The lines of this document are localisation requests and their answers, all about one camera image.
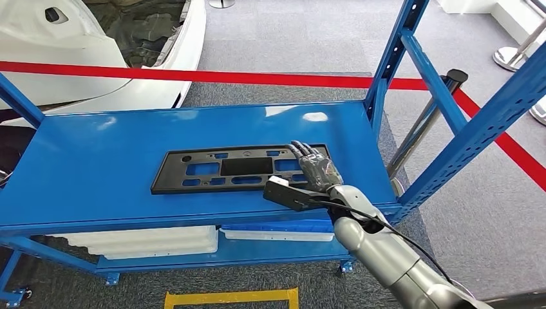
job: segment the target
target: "white car body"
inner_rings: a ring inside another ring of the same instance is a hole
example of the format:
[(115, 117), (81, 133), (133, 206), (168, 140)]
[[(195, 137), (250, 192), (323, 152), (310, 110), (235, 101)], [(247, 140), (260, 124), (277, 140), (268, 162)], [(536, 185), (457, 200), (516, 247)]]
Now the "white car body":
[[(58, 23), (44, 18), (54, 8)], [(157, 65), (146, 70), (196, 70), (205, 37), (204, 0), (191, 0), (184, 23), (168, 38)], [(127, 67), (114, 39), (106, 36), (81, 0), (0, 0), (2, 61)], [(3, 74), (35, 105), (71, 102), (47, 114), (180, 107), (191, 82)], [(0, 110), (9, 109), (0, 100)], [(22, 118), (2, 125), (30, 126)]]

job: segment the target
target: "black cable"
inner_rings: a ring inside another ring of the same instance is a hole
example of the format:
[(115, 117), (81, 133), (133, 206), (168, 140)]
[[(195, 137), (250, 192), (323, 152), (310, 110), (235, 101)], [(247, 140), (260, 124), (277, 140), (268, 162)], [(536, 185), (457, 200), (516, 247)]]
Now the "black cable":
[(332, 201), (311, 200), (311, 201), (309, 201), (309, 204), (322, 204), (322, 205), (328, 205), (328, 206), (331, 206), (331, 207), (336, 207), (336, 208), (339, 208), (339, 209), (344, 209), (346, 211), (350, 211), (350, 212), (354, 212), (356, 214), (359, 214), (359, 215), (361, 215), (361, 216), (363, 216), (365, 218), (368, 218), (369, 220), (372, 220), (372, 221), (376, 222), (379, 225), (382, 225), (383, 227), (386, 227), (387, 229), (391, 230), (395, 235), (400, 236), (403, 240), (407, 241), (408, 243), (411, 243), (413, 246), (415, 246), (415, 248), (419, 249), (419, 251), (421, 251), (438, 268), (438, 270), (446, 278), (446, 281), (453, 285), (453, 282), (452, 282), (451, 278), (449, 278), (447, 273), (444, 271), (444, 269), (440, 266), (440, 264), (436, 261), (435, 258), (433, 258), (428, 252), (426, 252), (425, 249), (423, 249), (420, 245), (418, 245), (411, 238), (409, 238), (406, 235), (400, 233), (395, 228), (388, 225), (386, 222), (383, 222), (380, 219), (374, 218), (374, 217), (370, 216), (369, 214), (367, 214), (365, 212), (359, 211), (357, 209), (351, 208), (349, 206), (346, 206), (346, 205), (343, 205), (343, 204), (340, 204), (340, 203), (334, 203)]

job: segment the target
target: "blue shelf frame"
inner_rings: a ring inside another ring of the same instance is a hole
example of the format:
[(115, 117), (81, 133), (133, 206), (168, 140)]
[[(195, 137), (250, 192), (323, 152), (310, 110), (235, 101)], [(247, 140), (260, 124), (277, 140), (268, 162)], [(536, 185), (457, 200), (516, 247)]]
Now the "blue shelf frame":
[[(376, 70), (372, 86), (366, 98), (362, 101), (372, 131), (378, 138), (385, 94), (402, 57), (407, 52), (430, 90), (434, 106), (439, 107), (439, 110), (446, 118), (449, 127), (454, 133), (454, 137), (450, 143), (448, 143), (406, 192), (398, 198), (395, 213), (388, 216), (393, 224), (400, 222), (413, 209), (422, 205), (432, 194), (438, 191), (449, 179), (491, 144), (496, 137), (546, 95), (546, 70), (544, 69), (546, 68), (546, 45), (543, 45), (508, 80), (497, 94), (491, 98), (481, 111), (467, 122), (415, 37), (415, 30), (427, 4), (428, 0), (405, 0), (379, 67)], [(1, 74), (0, 97), (34, 127), (38, 128), (44, 120), (44, 115), (41, 111)], [(340, 248), (339, 244), (335, 241), (331, 243), (308, 243), (309, 251), (316, 250), (320, 253), (294, 256), (293, 254), (278, 253), (286, 252), (286, 248), (294, 246), (294, 243), (286, 241), (228, 241), (221, 238), (220, 245), (223, 248), (220, 249), (219, 253), (224, 259), (207, 255), (154, 257), (118, 261), (108, 261), (101, 258), (98, 265), (36, 243), (27, 237), (11, 236), (9, 232), (0, 237), (0, 245), (15, 250), (14, 256), (10, 259), (8, 267), (6, 267), (0, 278), (0, 283), (2, 284), (0, 288), (2, 289), (5, 287), (7, 278), (9, 278), (22, 253), (103, 277), (109, 285), (117, 284), (120, 272), (129, 271), (248, 265), (256, 263), (324, 261), (332, 259), (341, 261), (341, 264), (348, 268), (353, 261), (347, 252)], [(237, 249), (239, 251), (248, 250), (252, 252), (255, 246), (267, 246), (270, 250), (275, 250), (277, 254), (239, 260), (234, 256), (230, 256), (230, 250)], [(0, 293), (0, 299), (11, 301), (18, 297), (20, 295), (17, 293)]]

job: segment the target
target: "robotic hand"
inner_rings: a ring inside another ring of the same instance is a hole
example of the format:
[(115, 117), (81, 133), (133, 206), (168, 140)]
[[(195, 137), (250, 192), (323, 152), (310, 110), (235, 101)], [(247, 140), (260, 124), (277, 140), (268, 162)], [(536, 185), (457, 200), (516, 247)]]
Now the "robotic hand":
[(293, 141), (287, 147), (298, 159), (309, 190), (289, 187), (288, 181), (273, 176), (264, 188), (264, 198), (295, 211), (326, 206), (337, 240), (391, 291), (403, 308), (491, 308), (430, 268), (389, 229), (381, 211), (358, 188), (343, 184), (331, 159), (301, 142)]

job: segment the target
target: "blue shelf top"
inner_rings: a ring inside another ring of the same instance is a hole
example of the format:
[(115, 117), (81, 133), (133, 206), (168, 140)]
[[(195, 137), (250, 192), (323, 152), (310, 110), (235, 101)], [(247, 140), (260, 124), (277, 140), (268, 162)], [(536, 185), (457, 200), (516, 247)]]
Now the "blue shelf top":
[(348, 251), (332, 241), (276, 241), (226, 239), (218, 234), (215, 253), (185, 256), (142, 257), (138, 259), (106, 259), (100, 257), (97, 272), (138, 272), (171, 268), (253, 265), (351, 259)]
[(0, 191), (0, 235), (324, 218), (261, 191), (150, 193), (169, 150), (291, 140), (326, 144), (347, 184), (387, 212), (398, 209), (360, 102), (51, 115)]

